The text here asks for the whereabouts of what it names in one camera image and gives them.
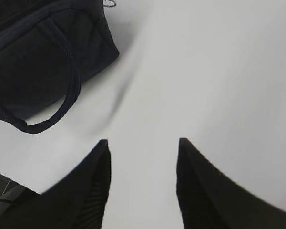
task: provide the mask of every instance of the bag handle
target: bag handle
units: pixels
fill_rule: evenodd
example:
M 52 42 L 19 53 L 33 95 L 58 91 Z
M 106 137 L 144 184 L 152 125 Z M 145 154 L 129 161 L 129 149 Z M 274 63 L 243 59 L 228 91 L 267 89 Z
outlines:
M 56 124 L 61 118 L 68 112 L 73 106 L 81 92 L 81 71 L 78 60 L 75 56 L 74 50 L 66 36 L 60 31 L 60 29 L 54 24 L 54 22 L 48 18 L 38 24 L 38 27 L 42 29 L 52 41 L 60 47 L 65 56 L 67 57 L 70 67 L 70 82 L 67 90 L 66 97 L 58 109 L 58 111 L 48 120 L 28 125 L 24 120 L 17 118 L 11 111 L 4 106 L 0 105 L 0 119 L 12 124 L 17 129 L 28 133 L 38 134 L 41 133 L 54 124 Z

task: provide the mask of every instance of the dark object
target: dark object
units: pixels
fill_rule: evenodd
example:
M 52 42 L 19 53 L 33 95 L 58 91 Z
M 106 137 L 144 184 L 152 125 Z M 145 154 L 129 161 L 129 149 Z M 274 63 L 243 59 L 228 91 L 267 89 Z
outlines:
M 250 194 L 180 139 L 177 195 L 185 229 L 286 229 L 286 212 Z
M 107 140 L 62 181 L 0 216 L 0 229 L 100 229 L 111 182 Z
M 118 56 L 103 0 L 0 0 L 0 120 L 30 134 L 50 128 Z M 49 120 L 27 125 L 64 96 Z

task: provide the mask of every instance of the black cable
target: black cable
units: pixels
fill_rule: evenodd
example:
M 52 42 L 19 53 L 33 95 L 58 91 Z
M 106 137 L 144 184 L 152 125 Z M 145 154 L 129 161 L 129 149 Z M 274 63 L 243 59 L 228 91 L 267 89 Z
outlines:
M 7 200 L 7 199 L 0 199 L 0 203 L 7 203 L 7 204 L 16 204 L 14 201 L 12 200 Z

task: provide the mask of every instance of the dark navy bag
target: dark navy bag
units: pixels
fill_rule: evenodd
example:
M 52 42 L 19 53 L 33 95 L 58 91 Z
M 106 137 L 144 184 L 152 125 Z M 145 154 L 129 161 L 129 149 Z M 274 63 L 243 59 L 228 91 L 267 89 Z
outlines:
M 118 56 L 103 0 L 0 0 L 0 120 L 45 131 L 72 107 L 81 84 Z M 27 125 L 64 96 L 49 120 Z

